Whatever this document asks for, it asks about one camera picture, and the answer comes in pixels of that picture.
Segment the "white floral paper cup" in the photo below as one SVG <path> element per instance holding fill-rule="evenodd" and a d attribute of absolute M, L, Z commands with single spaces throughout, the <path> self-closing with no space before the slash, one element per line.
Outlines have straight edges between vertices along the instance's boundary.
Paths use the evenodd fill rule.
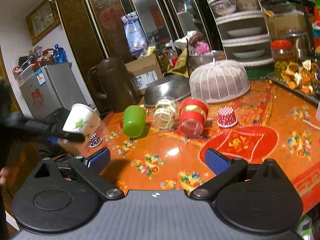
<path fill-rule="evenodd" d="M 76 103 L 62 128 L 65 132 L 81 133 L 86 139 L 101 125 L 101 118 L 96 111 L 87 105 Z"/>

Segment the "clear cup with red band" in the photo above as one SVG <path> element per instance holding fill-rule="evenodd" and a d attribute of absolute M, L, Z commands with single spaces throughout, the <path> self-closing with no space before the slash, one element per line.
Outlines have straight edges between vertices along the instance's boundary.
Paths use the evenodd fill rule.
<path fill-rule="evenodd" d="M 182 134 L 188 138 L 199 137 L 209 113 L 208 105 L 197 98 L 187 99 L 180 109 L 179 127 Z"/>

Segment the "green plastic cup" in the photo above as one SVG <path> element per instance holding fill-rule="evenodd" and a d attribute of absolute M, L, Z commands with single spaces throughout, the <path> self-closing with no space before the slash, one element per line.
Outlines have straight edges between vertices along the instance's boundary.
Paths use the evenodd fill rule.
<path fill-rule="evenodd" d="M 124 111 L 123 132 L 130 138 L 139 137 L 143 133 L 146 122 L 146 111 L 138 105 L 131 105 Z"/>

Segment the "clear cup with yellow band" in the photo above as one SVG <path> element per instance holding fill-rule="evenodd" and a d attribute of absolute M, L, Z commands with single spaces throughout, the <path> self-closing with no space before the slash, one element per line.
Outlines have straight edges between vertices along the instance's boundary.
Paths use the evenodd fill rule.
<path fill-rule="evenodd" d="M 176 99 L 163 96 L 157 100 L 152 118 L 153 126 L 160 130 L 169 130 L 178 116 L 178 102 Z"/>

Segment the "purple polka dot cupcake liner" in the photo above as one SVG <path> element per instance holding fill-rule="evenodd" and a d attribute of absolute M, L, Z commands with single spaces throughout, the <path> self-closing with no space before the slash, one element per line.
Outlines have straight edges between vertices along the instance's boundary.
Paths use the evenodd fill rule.
<path fill-rule="evenodd" d="M 96 133 L 93 133 L 92 136 L 89 139 L 89 147 L 94 148 L 101 144 L 102 138 L 99 137 Z"/>

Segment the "red checkered cupcake liner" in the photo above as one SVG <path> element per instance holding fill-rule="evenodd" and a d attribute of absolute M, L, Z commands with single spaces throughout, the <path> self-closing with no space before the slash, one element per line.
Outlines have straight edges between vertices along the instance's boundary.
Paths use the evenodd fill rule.
<path fill-rule="evenodd" d="M 232 107 L 222 107 L 218 111 L 217 124 L 222 128 L 230 128 L 238 122 Z"/>

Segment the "grey mini fridge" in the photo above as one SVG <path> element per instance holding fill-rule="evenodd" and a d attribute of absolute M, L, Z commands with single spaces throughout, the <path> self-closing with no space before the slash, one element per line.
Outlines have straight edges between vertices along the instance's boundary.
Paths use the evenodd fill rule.
<path fill-rule="evenodd" d="M 43 119 L 61 107 L 70 110 L 76 103 L 87 103 L 70 62 L 30 66 L 20 77 L 20 91 L 35 119 Z"/>

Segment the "blue water bottle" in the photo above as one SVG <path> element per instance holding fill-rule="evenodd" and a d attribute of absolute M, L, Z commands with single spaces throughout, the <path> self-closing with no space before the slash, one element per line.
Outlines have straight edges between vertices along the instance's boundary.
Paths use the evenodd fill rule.
<path fill-rule="evenodd" d="M 64 48 L 60 47 L 58 44 L 54 45 L 54 57 L 56 63 L 68 62 Z"/>

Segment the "brown plastic pitcher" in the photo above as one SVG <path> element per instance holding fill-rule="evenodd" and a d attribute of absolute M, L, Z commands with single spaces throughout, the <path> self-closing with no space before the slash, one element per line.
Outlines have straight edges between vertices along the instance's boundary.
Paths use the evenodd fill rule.
<path fill-rule="evenodd" d="M 87 80 L 100 114 L 109 110 L 123 112 L 140 102 L 132 76 L 121 57 L 113 56 L 101 61 L 88 71 Z"/>

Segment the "white mesh food cover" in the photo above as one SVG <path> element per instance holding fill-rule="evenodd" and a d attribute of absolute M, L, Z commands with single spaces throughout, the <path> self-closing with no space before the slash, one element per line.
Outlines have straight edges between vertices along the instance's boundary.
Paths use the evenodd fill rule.
<path fill-rule="evenodd" d="M 250 83 L 242 64 L 221 60 L 195 68 L 189 77 L 189 87 L 193 98 L 220 103 L 246 94 Z"/>

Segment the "steel colander bowl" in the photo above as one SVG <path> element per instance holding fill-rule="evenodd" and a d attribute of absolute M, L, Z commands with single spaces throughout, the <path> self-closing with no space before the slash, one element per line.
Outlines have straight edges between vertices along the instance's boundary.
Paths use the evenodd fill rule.
<path fill-rule="evenodd" d="M 170 97 L 179 101 L 190 94 L 189 79 L 173 74 L 150 83 L 145 90 L 143 104 L 146 107 L 155 107 L 158 99 L 162 97 Z"/>

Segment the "yellow-green cloth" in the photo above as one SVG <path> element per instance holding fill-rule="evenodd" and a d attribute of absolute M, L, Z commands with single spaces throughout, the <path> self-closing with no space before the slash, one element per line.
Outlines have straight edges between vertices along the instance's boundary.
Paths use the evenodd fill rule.
<path fill-rule="evenodd" d="M 167 69 L 168 71 L 163 74 L 163 76 L 169 75 L 178 75 L 185 78 L 189 78 L 189 70 L 188 70 L 188 57 L 189 50 L 185 48 L 180 56 L 177 59 L 175 66 L 171 69 Z"/>

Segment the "steel basin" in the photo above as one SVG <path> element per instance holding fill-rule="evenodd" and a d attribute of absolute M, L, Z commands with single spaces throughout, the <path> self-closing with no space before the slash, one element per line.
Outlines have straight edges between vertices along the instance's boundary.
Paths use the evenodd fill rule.
<path fill-rule="evenodd" d="M 212 50 L 202 55 L 190 56 L 188 59 L 188 64 L 190 68 L 197 68 L 203 64 L 213 62 L 213 60 L 219 61 L 225 59 L 226 56 L 223 50 Z"/>

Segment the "cardboard box with label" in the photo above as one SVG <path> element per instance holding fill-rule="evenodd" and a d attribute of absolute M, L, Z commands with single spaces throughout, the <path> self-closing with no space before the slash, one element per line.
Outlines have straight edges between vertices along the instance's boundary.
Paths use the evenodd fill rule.
<path fill-rule="evenodd" d="M 125 66 L 139 95 L 144 95 L 151 83 L 163 77 L 156 54 L 136 59 Z"/>

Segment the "tray of dried food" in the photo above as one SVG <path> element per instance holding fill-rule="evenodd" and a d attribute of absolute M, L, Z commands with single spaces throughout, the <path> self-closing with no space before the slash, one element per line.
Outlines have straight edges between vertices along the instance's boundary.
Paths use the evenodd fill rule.
<path fill-rule="evenodd" d="M 274 72 L 266 77 L 291 90 L 293 94 L 314 104 L 319 104 L 319 61 L 306 59 L 296 62 L 280 62 L 274 64 Z"/>

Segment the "pink cloth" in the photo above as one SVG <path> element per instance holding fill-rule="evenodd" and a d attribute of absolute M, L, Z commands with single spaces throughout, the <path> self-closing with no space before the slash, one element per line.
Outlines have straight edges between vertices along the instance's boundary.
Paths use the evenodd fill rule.
<path fill-rule="evenodd" d="M 204 41 L 199 41 L 195 44 L 195 54 L 197 56 L 203 55 L 205 53 L 209 53 L 211 51 L 208 44 Z"/>

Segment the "jar with red lid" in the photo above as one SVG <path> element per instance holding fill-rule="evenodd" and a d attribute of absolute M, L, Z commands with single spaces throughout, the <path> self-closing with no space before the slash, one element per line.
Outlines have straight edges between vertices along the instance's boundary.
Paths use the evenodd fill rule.
<path fill-rule="evenodd" d="M 287 69 L 290 62 L 295 61 L 295 51 L 290 41 L 275 40 L 271 43 L 271 53 L 274 64 L 274 75 L 282 80 L 282 72 Z"/>

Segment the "blue white plastic bag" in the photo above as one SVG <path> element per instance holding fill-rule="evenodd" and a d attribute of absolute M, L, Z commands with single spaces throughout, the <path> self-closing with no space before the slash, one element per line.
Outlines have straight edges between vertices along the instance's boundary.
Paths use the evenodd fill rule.
<path fill-rule="evenodd" d="M 121 17 L 131 55 L 140 54 L 148 47 L 147 39 L 135 11 Z"/>

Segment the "white tiered dish rack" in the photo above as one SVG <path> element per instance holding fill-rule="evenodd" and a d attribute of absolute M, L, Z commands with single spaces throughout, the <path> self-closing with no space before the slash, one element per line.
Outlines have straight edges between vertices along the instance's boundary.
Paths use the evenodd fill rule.
<path fill-rule="evenodd" d="M 207 0 L 225 57 L 246 68 L 271 64 L 271 34 L 259 0 Z"/>

